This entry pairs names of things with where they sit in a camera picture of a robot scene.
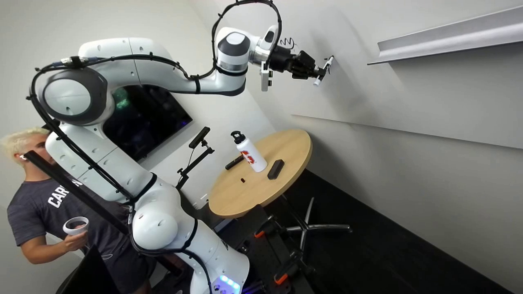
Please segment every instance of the gray wall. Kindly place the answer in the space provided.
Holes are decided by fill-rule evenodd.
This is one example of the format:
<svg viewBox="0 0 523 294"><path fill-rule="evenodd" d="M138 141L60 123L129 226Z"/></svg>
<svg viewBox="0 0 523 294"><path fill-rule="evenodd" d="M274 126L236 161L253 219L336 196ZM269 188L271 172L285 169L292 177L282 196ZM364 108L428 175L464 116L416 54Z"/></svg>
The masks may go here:
<svg viewBox="0 0 523 294"><path fill-rule="evenodd" d="M196 0L207 18L214 2ZM513 293L523 293L521 51L367 67L377 43L523 5L521 0L276 0L284 36L331 76L248 90L276 130L313 138L312 172ZM263 32L272 17L240 10Z"/></svg>
<svg viewBox="0 0 523 294"><path fill-rule="evenodd" d="M0 10L0 138L40 126L31 103L24 100L32 69L76 54L81 43L104 38L150 38L165 46L187 74L202 74L210 64L210 36L205 25L184 0L140 2L32 2L1 4ZM271 125L248 94L240 97L176 95L194 118L179 136L163 144L143 165L174 183L176 170L189 157L187 141L209 126L205 138L215 151L189 177L186 193L204 201L212 180L235 157L228 133L240 128L253 139L272 131ZM55 293L62 280L78 265L81 255L66 255L57 262L34 267L16 249L6 223L6 206L22 180L17 167L0 157L0 293Z"/></svg>

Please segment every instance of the wooden tabletop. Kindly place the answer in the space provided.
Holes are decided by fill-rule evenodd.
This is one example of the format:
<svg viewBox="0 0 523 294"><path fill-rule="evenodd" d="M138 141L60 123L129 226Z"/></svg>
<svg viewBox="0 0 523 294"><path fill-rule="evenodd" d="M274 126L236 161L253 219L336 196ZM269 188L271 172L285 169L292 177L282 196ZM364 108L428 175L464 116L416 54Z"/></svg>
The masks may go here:
<svg viewBox="0 0 523 294"><path fill-rule="evenodd" d="M220 218L240 218L254 206L266 206L277 200L303 172L310 161L312 144L305 131L290 130L274 133L256 147L266 167L256 174L241 161L230 170L223 170L209 193L209 210ZM277 179L266 179L272 164L284 162Z"/></svg>

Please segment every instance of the floor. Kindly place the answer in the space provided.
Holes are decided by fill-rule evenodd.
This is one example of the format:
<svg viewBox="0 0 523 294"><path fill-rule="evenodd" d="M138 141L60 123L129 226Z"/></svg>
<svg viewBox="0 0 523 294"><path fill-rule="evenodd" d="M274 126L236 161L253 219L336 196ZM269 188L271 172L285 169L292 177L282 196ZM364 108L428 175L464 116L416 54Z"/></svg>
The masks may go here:
<svg viewBox="0 0 523 294"><path fill-rule="evenodd" d="M287 205L303 214L315 196L313 223L349 224L353 232L313 232L305 262L317 294L505 294L506 290L464 267L310 172L289 190ZM281 224L285 206L266 210ZM289 250L299 245L282 236Z"/></svg>

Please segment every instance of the man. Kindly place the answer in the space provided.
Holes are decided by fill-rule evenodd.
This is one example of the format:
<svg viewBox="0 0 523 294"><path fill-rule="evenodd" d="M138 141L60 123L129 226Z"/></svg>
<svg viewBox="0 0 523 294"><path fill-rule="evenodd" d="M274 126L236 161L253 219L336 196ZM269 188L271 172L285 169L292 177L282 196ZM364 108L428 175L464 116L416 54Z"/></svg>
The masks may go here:
<svg viewBox="0 0 523 294"><path fill-rule="evenodd" d="M148 277L155 262L138 255L129 237L24 159L26 152L34 151L47 164L55 165L44 147L47 136L45 130L29 130L3 141L8 156L24 170L24 182L8 206L8 221L21 254L27 262L39 265L78 249L96 247L119 293L150 293ZM112 216L124 221L125 216L119 205L93 198ZM65 236L62 226L75 216L88 218L88 231L80 236ZM47 244L45 232L62 242Z"/></svg>

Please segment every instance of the bottle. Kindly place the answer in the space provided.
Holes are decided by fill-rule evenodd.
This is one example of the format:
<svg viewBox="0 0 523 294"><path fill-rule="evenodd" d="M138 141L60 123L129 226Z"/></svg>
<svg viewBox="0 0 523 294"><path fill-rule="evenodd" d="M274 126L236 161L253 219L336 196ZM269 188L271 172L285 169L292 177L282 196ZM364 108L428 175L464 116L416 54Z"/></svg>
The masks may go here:
<svg viewBox="0 0 523 294"><path fill-rule="evenodd" d="M235 147L240 151L243 159L250 164L251 170L256 174L263 172L266 167L266 162L258 152L256 146L251 144L248 138L243 136L240 131L233 131L230 133L230 136L233 138Z"/></svg>

